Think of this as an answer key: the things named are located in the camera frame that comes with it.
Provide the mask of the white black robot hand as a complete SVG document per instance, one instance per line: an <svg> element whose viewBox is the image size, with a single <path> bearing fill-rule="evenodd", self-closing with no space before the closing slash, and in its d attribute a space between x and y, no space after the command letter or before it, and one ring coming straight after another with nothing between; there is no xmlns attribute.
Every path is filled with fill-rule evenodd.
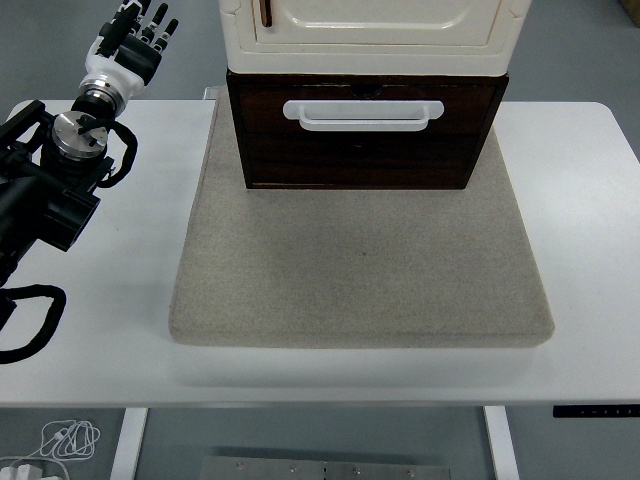
<svg viewBox="0 0 640 480"><path fill-rule="evenodd" d="M127 101L140 95L155 76L179 21L162 27L168 5L159 4L145 22L149 1L124 1L100 28L85 60L83 87L103 87Z"/></svg>

